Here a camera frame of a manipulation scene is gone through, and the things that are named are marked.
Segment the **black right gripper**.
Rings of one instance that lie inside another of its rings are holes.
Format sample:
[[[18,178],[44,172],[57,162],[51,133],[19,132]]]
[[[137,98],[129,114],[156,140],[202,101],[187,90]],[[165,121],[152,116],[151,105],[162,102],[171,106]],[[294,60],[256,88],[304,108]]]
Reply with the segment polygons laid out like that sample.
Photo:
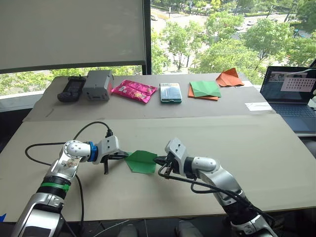
[[[156,164],[164,164],[164,175],[169,176],[172,173],[179,174],[179,164],[175,159],[175,155],[171,152],[167,156],[157,156],[154,159]]]

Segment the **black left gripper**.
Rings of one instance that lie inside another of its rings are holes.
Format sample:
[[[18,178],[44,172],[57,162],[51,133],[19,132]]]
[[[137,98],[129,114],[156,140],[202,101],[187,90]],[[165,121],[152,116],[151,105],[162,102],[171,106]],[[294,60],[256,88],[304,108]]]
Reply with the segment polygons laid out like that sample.
[[[104,175],[109,174],[108,160],[119,160],[127,157],[129,157],[129,153],[124,151],[119,151],[113,154],[103,156]]]

